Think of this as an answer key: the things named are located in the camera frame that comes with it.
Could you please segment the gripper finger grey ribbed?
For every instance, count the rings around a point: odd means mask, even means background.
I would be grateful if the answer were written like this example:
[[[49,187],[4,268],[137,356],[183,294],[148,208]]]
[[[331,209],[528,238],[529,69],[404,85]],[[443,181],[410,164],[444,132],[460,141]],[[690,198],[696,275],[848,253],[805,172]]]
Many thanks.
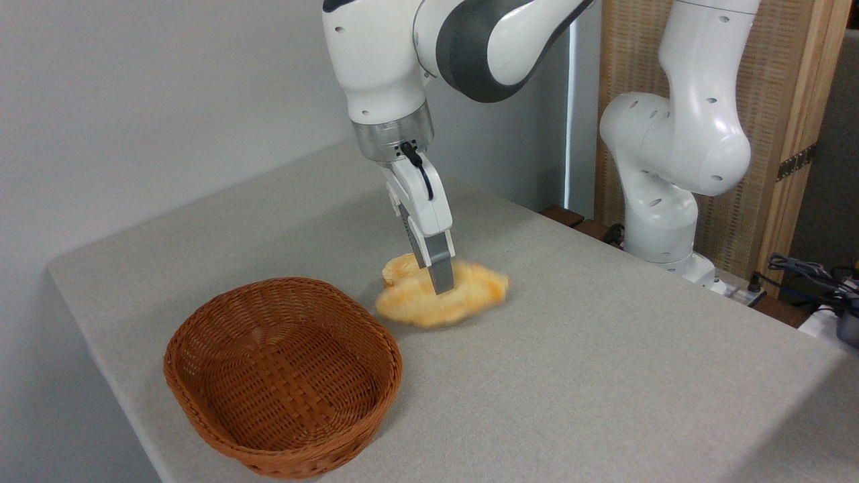
[[[427,268],[435,294],[443,294],[454,288],[453,257],[455,250],[450,230],[436,235],[421,237],[416,229],[406,228],[412,252],[419,268]]]

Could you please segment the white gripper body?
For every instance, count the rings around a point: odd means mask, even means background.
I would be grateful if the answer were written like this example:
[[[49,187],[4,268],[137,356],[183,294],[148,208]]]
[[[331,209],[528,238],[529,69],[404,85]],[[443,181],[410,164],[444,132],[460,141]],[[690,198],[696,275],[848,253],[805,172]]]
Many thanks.
[[[426,155],[419,158],[421,167],[402,158],[381,170],[397,216],[405,220],[408,228],[416,229],[419,236],[428,237],[451,229],[453,217],[438,171]]]

